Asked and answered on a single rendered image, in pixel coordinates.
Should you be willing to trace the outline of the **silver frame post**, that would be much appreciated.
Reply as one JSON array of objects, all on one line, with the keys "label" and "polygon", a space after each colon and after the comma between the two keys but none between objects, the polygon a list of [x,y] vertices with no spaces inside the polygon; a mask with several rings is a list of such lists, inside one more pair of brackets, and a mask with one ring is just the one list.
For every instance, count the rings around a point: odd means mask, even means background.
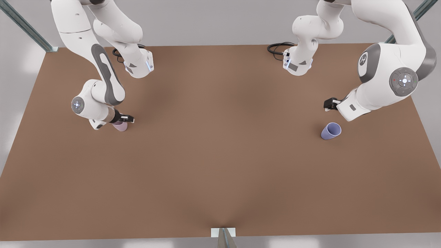
[{"label": "silver frame post", "polygon": [[217,248],[237,248],[236,228],[211,228],[211,237],[217,238]]},{"label": "silver frame post", "polygon": [[410,49],[433,49],[426,40],[413,12],[403,0],[383,0],[384,6],[379,10],[379,26],[389,30],[394,35],[395,45]]},{"label": "silver frame post", "polygon": [[6,0],[0,0],[2,10],[18,27],[32,38],[45,52],[58,52],[58,47],[49,44]]}]

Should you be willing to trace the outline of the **purple cup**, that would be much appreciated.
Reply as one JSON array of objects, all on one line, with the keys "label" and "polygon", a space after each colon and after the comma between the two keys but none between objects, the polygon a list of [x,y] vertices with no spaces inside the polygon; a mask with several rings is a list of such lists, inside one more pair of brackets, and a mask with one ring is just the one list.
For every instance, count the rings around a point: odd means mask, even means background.
[{"label": "purple cup", "polygon": [[321,138],[324,140],[330,140],[339,136],[342,129],[339,124],[335,122],[328,123],[321,132]]}]

